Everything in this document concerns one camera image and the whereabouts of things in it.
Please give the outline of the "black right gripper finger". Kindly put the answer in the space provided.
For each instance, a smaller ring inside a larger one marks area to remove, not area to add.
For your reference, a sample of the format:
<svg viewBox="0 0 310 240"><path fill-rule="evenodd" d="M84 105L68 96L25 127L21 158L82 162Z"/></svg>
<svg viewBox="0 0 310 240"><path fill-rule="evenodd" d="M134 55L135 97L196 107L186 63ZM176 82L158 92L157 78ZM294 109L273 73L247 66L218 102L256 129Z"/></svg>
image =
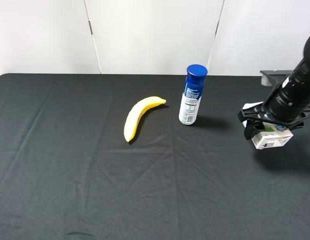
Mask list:
<svg viewBox="0 0 310 240"><path fill-rule="evenodd" d="M258 133L264 131L264 124L261 121L248 119L246 121L246 127L244 130L244 137L246 140L250 140Z"/></svg>

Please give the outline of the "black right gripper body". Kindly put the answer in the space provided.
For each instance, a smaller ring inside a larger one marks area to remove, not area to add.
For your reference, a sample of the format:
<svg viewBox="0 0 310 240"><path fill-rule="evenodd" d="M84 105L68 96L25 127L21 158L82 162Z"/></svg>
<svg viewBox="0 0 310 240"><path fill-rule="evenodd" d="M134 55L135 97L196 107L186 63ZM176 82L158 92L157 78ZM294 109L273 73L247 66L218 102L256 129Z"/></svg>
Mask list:
<svg viewBox="0 0 310 240"><path fill-rule="evenodd" d="M310 118L310 106L307 106L295 120L284 122L275 118L267 109L263 108L263 102L246 103L238 113L239 120L243 123L250 120L253 124L258 122L270 123L273 125L283 126L286 129L294 130L304 126L303 121Z"/></svg>

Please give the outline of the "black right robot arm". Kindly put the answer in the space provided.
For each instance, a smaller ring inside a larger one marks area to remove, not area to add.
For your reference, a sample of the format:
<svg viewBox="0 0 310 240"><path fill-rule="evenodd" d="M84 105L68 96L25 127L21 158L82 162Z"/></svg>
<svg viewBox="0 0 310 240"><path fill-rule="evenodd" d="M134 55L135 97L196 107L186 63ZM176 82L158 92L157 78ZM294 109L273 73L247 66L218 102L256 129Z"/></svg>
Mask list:
<svg viewBox="0 0 310 240"><path fill-rule="evenodd" d="M240 122L246 122L244 136L247 140L265 131L264 123L294 130L303 127L310 118L310 37L303 58L288 77L276 83L267 99L255 106L242 108Z"/></svg>

